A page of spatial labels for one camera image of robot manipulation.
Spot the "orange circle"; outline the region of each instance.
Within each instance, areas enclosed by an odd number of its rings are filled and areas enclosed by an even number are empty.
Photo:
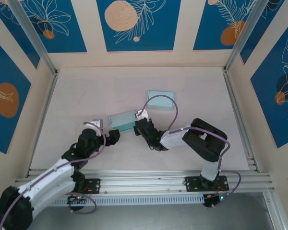
[[[225,46],[232,46],[236,43],[238,36],[240,35],[243,27],[244,27],[245,22],[237,22],[234,25],[230,25],[227,27],[222,35],[221,35],[221,43]]]
[[[208,0],[209,5],[215,5],[217,4],[218,0]]]
[[[10,83],[0,84],[0,114],[7,118],[16,115],[19,107],[18,91]]]
[[[45,36],[45,38],[48,38],[48,39],[53,39],[54,33],[51,30],[44,30],[43,36]]]
[[[117,0],[107,7],[105,19],[112,30],[126,31],[137,24],[138,14],[130,3],[124,0]]]
[[[281,91],[277,92],[275,95],[275,101],[278,105],[282,105],[285,102],[285,94]]]

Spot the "floor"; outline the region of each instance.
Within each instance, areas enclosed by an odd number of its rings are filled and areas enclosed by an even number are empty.
[[[60,70],[41,131],[31,169],[47,169],[75,143],[84,121],[140,110],[149,90],[175,93],[178,119],[172,129],[201,118],[225,132],[231,149],[221,169],[248,170],[244,148],[231,107],[222,69],[184,68],[65,68]],[[148,110],[155,127],[166,130],[174,111]],[[189,146],[169,151],[150,150],[142,137],[122,134],[115,146],[90,161],[84,169],[97,170],[200,170],[202,159]]]

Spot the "light blue box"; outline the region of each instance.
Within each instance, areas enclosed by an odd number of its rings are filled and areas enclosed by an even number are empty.
[[[163,92],[163,91],[152,91],[150,90],[148,92],[147,99],[150,99],[153,96],[156,95],[165,95],[173,100],[175,99],[175,94],[173,92]],[[174,109],[174,103],[166,97],[156,97],[148,102],[147,104],[148,109],[157,109],[157,110],[173,110]]]
[[[135,117],[137,110],[131,110],[122,114],[117,114],[109,117],[112,129],[118,129],[120,133],[126,133],[132,131],[135,126],[135,121],[138,119]]]

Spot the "metal frame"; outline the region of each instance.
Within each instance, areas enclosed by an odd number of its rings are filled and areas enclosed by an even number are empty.
[[[90,196],[98,206],[126,206],[126,205],[183,205],[183,204],[203,204],[203,194],[185,194],[185,195],[113,195],[113,196]],[[61,197],[53,202],[51,207],[66,207],[67,198]],[[82,200],[74,206],[94,206],[95,204],[87,199]]]
[[[238,193],[253,193],[262,192],[266,201],[267,208],[270,213],[271,220],[273,222],[274,228],[276,230],[288,230],[288,221],[286,215],[282,210],[282,206],[278,200],[277,195],[270,179],[268,173],[263,173],[262,165],[256,154],[253,151],[251,139],[249,137],[247,128],[244,124],[244,119],[240,111],[239,102],[237,100],[234,88],[232,86],[231,78],[228,71],[232,68],[234,61],[238,57],[240,51],[245,45],[248,37],[250,36],[253,28],[255,27],[262,11],[264,10],[266,4],[269,0],[259,0],[257,1],[254,9],[252,10],[247,24],[244,26],[233,50],[230,54],[226,65],[223,67],[224,79],[228,89],[229,97],[232,103],[235,118],[238,124],[239,132],[241,135],[241,140],[245,152],[247,154],[247,160],[250,170],[240,171],[242,175],[242,181],[236,192]],[[32,155],[30,162],[27,165],[28,178],[17,179],[15,186],[20,186],[28,181],[36,178],[44,170],[30,171],[30,165],[32,162],[33,154],[36,149],[36,145],[40,136],[40,132],[45,121],[47,110],[51,101],[52,94],[55,89],[57,81],[57,70],[49,57],[43,43],[41,42],[37,32],[32,26],[30,20],[26,16],[23,8],[21,7],[18,0],[7,0],[7,3],[21,25],[22,29],[26,33],[30,42],[40,55],[41,59],[44,61],[48,70],[53,74],[54,78],[51,83],[50,90],[48,92],[47,102],[44,106],[43,114],[40,120],[38,132],[35,137],[34,146],[32,150]],[[161,203],[175,200],[175,203],[186,204],[194,203],[192,198],[202,196],[209,192],[200,193],[187,193],[185,185],[183,185],[183,180],[186,176],[198,176],[200,171],[100,171],[100,170],[83,170],[87,178],[100,178],[102,179],[102,185],[100,187],[100,202],[104,205],[113,202],[113,200],[120,200],[126,202],[128,205],[138,205],[137,202],[129,202],[130,199],[138,198],[142,204],[146,203],[146,199],[142,200],[143,196],[149,198],[154,197]],[[232,173],[222,173],[228,177],[229,187],[233,188],[238,182],[238,176]],[[62,201],[57,201],[54,206],[62,206]]]
[[[30,171],[30,167],[31,167],[31,163],[32,163],[32,160],[33,160],[33,156],[34,156],[34,153],[35,153],[35,150],[36,150],[36,147],[37,147],[38,139],[39,139],[39,136],[40,136],[40,134],[42,132],[42,128],[43,128],[43,124],[44,124],[44,121],[45,121],[45,118],[46,118],[46,114],[47,114],[47,111],[48,111],[48,108],[49,108],[49,105],[50,105],[50,101],[51,101],[51,98],[52,98],[52,95],[53,95],[53,92],[54,92],[54,88],[55,88],[57,80],[58,80],[58,74],[59,74],[59,72],[57,71],[56,75],[52,79],[51,86],[50,86],[50,89],[48,91],[48,97],[47,97],[46,103],[45,103],[44,108],[43,108],[43,112],[42,112],[42,116],[40,118],[40,122],[39,122],[39,125],[38,125],[37,133],[36,133],[35,138],[34,138],[33,148],[32,148],[32,151],[31,151],[31,157],[30,157],[30,160],[29,160],[29,162],[27,163],[27,166],[26,166],[26,175],[25,176],[29,175],[29,171]]]
[[[229,58],[224,66],[226,72],[230,71],[232,68],[235,60],[239,56],[242,48],[244,47],[246,41],[248,40],[249,36],[251,35],[251,32],[253,31],[258,19],[260,18],[262,12],[264,11],[265,7],[267,6],[269,0],[258,0],[253,10],[251,11],[246,24],[243,27],[243,30],[241,31],[230,55]]]
[[[34,29],[32,23],[30,22],[29,18],[27,17],[24,9],[22,8],[20,2],[18,0],[6,0],[9,8],[11,9],[12,13],[14,14],[15,18],[17,19],[19,25],[29,38],[31,44],[33,45],[34,49],[37,51],[38,55],[40,56],[41,60],[45,63],[47,69],[53,76],[56,75],[57,70],[48,55],[48,52],[40,40],[36,30]]]

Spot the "purple cable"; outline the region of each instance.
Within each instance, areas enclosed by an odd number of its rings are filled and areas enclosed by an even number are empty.
[[[57,170],[60,169],[60,168],[62,168],[62,167],[64,167],[64,166],[66,166],[66,165],[68,165],[68,164],[78,163],[78,162],[82,162],[82,161],[89,161],[89,160],[91,160],[91,159],[99,156],[99,155],[102,153],[102,151],[104,150],[104,148],[105,148],[105,146],[106,146],[106,136],[105,136],[105,134],[103,133],[103,131],[101,130],[101,128],[99,128],[97,125],[95,125],[95,124],[93,124],[93,123],[91,123],[91,122],[84,122],[83,124],[85,124],[85,125],[86,125],[86,124],[93,125],[93,126],[95,126],[95,127],[100,131],[100,133],[101,133],[101,135],[103,136],[103,139],[104,139],[104,144],[103,144],[103,146],[101,147],[100,151],[98,151],[98,153],[97,153],[96,155],[91,156],[91,157],[89,157],[89,158],[81,159],[81,160],[69,161],[69,162],[64,163],[64,164],[62,164],[62,165],[59,165],[59,166],[57,167]],[[6,210],[4,216],[3,216],[2,220],[1,220],[1,223],[0,223],[0,230],[2,230],[3,224],[4,224],[4,222],[5,222],[8,214],[10,213],[11,209],[16,205],[16,203],[20,200],[20,198],[21,198],[27,191],[29,191],[31,188],[33,188],[37,183],[39,183],[41,180],[43,180],[44,178],[46,178],[47,176],[49,176],[49,175],[52,174],[53,172],[55,172],[54,169],[50,170],[48,173],[46,173],[45,175],[43,175],[42,177],[40,177],[37,181],[35,181],[34,183],[32,183],[32,184],[29,186],[29,188],[25,189],[21,194],[19,194],[19,196],[12,202],[12,204],[11,204],[11,205],[9,206],[9,208]]]
[[[74,200],[71,201],[71,202],[69,203],[69,205],[68,205],[68,208],[69,208],[70,211],[72,211],[72,213],[80,214],[80,215],[87,215],[87,214],[92,214],[93,212],[96,211],[96,209],[97,209],[97,204],[96,204],[95,200],[93,200],[90,196],[88,196],[88,195],[86,195],[86,194],[82,194],[82,193],[67,193],[66,195],[74,195],[74,194],[76,194],[76,195],[78,195],[78,196],[84,196],[84,197],[86,197],[87,199],[89,199],[90,201],[93,202],[93,204],[95,205],[95,208],[94,208],[92,211],[89,211],[89,212],[73,211],[72,208],[71,208],[71,205],[72,205],[72,203],[73,203],[75,200],[77,200],[77,199],[74,199]]]
[[[206,134],[209,134],[211,136],[214,136],[215,138],[218,138],[220,140],[222,140],[223,142],[225,142],[227,144],[227,148],[220,154],[220,160],[219,160],[219,165],[217,167],[218,170],[220,170],[221,168],[221,163],[222,163],[222,157],[223,155],[229,150],[230,148],[230,142],[228,140],[226,140],[225,138],[213,133],[213,132],[210,132],[208,130],[205,130],[205,129],[202,129],[202,128],[197,128],[197,127],[186,127],[186,128],[183,128],[183,130],[189,130],[189,129],[193,129],[193,130],[197,130],[197,131],[201,131],[201,132],[204,132]],[[177,130],[174,130],[174,131],[170,131],[169,133],[177,133],[177,132],[180,132],[181,129],[177,129]]]
[[[197,130],[197,131],[204,132],[204,133],[206,133],[206,134],[209,134],[209,135],[211,135],[211,136],[214,136],[214,137],[222,140],[223,142],[225,142],[225,143],[227,144],[227,148],[220,154],[220,161],[219,161],[219,164],[218,164],[218,167],[217,167],[217,169],[220,170],[221,163],[222,163],[222,156],[229,150],[229,148],[230,148],[230,142],[229,142],[228,140],[224,139],[223,137],[221,137],[221,136],[219,136],[219,135],[217,135],[217,134],[215,134],[215,133],[212,133],[212,132],[210,132],[210,131],[208,131],[208,130],[202,129],[202,128],[197,128],[197,127],[186,127],[186,128],[183,128],[183,130],[189,130],[189,129],[193,129],[193,130]],[[170,131],[169,133],[170,133],[170,134],[171,134],[171,133],[177,133],[177,132],[180,132],[180,131],[181,131],[181,129],[177,129],[177,130],[174,130],[174,131]],[[230,171],[230,170],[222,170],[222,172],[224,172],[224,173],[229,173],[229,172],[230,172],[230,173],[235,173],[235,174],[237,174],[237,175],[239,176],[239,181],[238,181],[236,187],[229,193],[228,196],[226,196],[226,197],[224,198],[224,200],[226,200],[229,196],[231,196],[231,195],[237,190],[238,186],[239,186],[240,183],[241,183],[241,175],[240,175],[239,172]],[[218,196],[218,195],[213,195],[213,196],[211,196],[211,197],[206,197],[205,199],[209,199],[209,198],[216,197],[216,196]],[[222,202],[214,205],[214,207],[217,207],[217,206],[220,205]]]
[[[233,190],[228,194],[228,196],[226,196],[223,201],[221,201],[221,202],[217,203],[216,205],[214,205],[214,207],[219,206],[219,205],[220,205],[221,203],[223,203],[227,198],[229,198],[231,195],[233,195],[233,193],[237,190],[237,188],[239,187],[239,185],[240,185],[240,183],[241,183],[241,174],[240,174],[239,172],[232,171],[232,170],[222,170],[222,172],[224,172],[224,173],[229,173],[229,172],[230,172],[230,173],[235,173],[235,174],[237,174],[237,175],[239,176],[239,180],[238,180],[238,183],[237,183],[236,187],[233,188]],[[211,197],[206,197],[205,199],[210,199],[210,198],[216,197],[216,196],[218,196],[218,195],[213,195],[213,196],[211,196]]]
[[[171,123],[171,124],[169,125],[169,127],[168,127],[168,131],[169,131],[169,130],[171,129],[172,125],[174,124],[174,122],[176,121],[177,116],[178,116],[178,106],[177,106],[176,102],[175,102],[172,98],[170,98],[169,96],[161,95],[161,94],[160,94],[160,95],[156,95],[156,96],[153,96],[153,97],[149,98],[149,99],[147,100],[147,102],[145,102],[145,104],[144,104],[144,106],[143,106],[143,109],[142,109],[142,111],[139,113],[139,115],[141,115],[141,114],[143,113],[143,111],[144,111],[145,107],[147,106],[148,102],[149,102],[150,100],[156,98],[156,97],[166,97],[166,98],[169,98],[169,99],[174,103],[174,105],[175,105],[175,107],[176,107],[176,115],[175,115],[175,117],[174,117],[174,120],[172,121],[172,123]]]

